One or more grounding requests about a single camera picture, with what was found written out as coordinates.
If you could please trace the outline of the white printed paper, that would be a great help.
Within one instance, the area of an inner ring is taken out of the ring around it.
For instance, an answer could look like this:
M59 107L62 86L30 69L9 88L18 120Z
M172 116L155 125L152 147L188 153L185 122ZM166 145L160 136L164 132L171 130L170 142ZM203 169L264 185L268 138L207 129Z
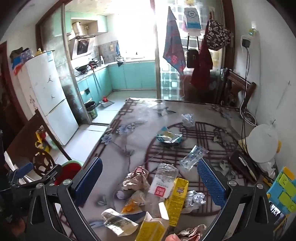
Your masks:
M204 193L196 192L195 190L188 191L181 213L191 213L193 210L199 209L204 204L206 204Z

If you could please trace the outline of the clear plastic snack wrapper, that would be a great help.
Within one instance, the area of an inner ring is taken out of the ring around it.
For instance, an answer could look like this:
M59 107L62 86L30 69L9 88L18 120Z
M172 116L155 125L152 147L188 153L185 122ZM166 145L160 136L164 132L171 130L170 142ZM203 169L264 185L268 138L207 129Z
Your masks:
M189 154L185 156L181 161L179 161L179 164L187 171L190 171L193 166L200 160L202 159L206 154L208 154L208 150L195 145Z

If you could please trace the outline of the yellow medicine box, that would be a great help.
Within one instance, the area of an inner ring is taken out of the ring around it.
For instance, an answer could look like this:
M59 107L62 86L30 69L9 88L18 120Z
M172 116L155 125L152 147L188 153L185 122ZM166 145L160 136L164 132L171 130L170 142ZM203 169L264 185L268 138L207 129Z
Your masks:
M165 207L169 216L169 226L176 227L185 203L188 192L189 181L176 178L174 187L168 199L165 200Z

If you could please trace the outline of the clear plastic bottle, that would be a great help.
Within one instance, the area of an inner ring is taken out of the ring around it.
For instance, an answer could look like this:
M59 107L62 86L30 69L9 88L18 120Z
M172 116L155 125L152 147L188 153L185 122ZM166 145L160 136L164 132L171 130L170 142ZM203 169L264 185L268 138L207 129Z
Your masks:
M159 203L170 196L178 173L179 170L171 164L159 164L146 195L145 208L152 217L160 217Z

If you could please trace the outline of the brown newspaper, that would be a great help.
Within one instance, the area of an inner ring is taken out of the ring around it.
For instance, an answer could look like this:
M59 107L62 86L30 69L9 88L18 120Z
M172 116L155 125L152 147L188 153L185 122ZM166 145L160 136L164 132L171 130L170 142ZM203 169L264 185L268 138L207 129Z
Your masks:
M147 190L150 185L148 183L149 172L142 166L138 166L134 171L127 174L122 182L123 190Z

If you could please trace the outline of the orange white snack wrapper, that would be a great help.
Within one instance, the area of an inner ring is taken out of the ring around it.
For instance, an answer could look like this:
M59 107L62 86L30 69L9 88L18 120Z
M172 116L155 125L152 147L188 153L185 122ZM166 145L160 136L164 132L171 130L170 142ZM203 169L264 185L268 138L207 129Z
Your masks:
M145 206L145 194L137 190L133 195L129 198L126 202L125 206L123 207L121 214L123 215L130 215L130 214L138 214L142 212L142 206Z

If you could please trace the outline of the blue yellow snack bag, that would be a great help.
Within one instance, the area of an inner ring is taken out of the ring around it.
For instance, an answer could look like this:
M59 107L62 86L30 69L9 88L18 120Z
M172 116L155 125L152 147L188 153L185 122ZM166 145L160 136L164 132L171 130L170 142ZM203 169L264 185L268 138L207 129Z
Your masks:
M183 140L180 133L171 132L166 126L162 127L155 135L156 139L163 144L178 145Z

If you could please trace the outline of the teal kitchen cabinets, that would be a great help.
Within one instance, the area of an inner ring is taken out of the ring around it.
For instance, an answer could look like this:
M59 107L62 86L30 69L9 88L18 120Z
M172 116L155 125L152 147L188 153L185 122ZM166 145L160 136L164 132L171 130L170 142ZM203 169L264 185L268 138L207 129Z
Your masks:
M122 65L109 63L95 68L107 67L111 77L112 92L124 90L156 90L154 61L125 62ZM95 101L98 95L91 67L75 76L84 103Z

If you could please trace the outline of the dark wooden chair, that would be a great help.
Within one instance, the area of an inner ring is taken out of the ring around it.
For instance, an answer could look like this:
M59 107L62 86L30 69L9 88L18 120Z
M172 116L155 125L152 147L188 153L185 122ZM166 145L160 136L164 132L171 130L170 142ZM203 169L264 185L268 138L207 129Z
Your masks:
M15 139L8 147L7 153L14 164L19 162L29 162L33 164L34 172L38 176L44 177L51 169L53 169L56 163L48 152L46 152L44 149L38 148L37 146L38 138L36 131L40 127L45 128L46 133L57 146L58 150L68 161L70 161L70 156L62 148L62 145L58 142L57 138L53 135L39 110L35 110L34 116L17 134Z

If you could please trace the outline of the blue yellow toy box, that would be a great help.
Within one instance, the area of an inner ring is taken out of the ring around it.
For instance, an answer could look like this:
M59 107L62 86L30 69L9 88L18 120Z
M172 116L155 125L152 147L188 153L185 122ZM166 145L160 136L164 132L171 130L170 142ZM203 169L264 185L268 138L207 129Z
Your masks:
M295 212L295 174L284 166L267 191L267 198L281 213L288 215Z

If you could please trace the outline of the red broom with dustpan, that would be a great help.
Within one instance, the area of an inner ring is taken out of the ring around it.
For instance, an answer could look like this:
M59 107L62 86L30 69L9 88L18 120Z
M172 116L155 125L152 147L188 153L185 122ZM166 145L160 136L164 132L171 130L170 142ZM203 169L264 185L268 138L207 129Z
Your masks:
M112 93L111 77L107 67L104 68L94 68L90 65L93 72L94 82L98 95L98 106L101 108L107 108L114 104L110 101L108 96Z

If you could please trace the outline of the white refrigerator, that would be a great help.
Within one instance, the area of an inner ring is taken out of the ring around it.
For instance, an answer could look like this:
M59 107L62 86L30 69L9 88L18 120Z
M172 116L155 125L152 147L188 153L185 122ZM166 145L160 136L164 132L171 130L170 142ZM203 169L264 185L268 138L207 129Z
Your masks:
M52 51L23 64L18 80L32 113L38 110L61 145L66 145L78 129L56 69Z

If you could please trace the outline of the black hanging bag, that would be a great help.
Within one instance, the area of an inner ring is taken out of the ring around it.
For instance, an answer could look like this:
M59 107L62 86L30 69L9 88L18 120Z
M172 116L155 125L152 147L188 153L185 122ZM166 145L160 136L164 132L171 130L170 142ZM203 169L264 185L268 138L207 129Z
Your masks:
M199 40L197 37L197 47L198 49L190 49L190 35L187 37L187 68L195 68L195 65L199 61L199 51L200 51L200 45Z

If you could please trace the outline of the range hood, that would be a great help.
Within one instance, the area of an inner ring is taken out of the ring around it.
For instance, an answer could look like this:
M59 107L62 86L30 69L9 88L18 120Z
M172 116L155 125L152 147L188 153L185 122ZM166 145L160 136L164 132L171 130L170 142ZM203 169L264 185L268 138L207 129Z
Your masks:
M89 55L93 51L96 35L82 35L68 41L70 57L72 60Z

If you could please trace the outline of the black patterned bag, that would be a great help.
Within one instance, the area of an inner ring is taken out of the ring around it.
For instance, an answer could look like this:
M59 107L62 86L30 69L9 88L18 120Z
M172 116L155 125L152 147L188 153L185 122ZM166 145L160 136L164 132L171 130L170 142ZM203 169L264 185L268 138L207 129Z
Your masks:
M231 43L232 33L216 20L208 20L205 30L207 47L218 51Z

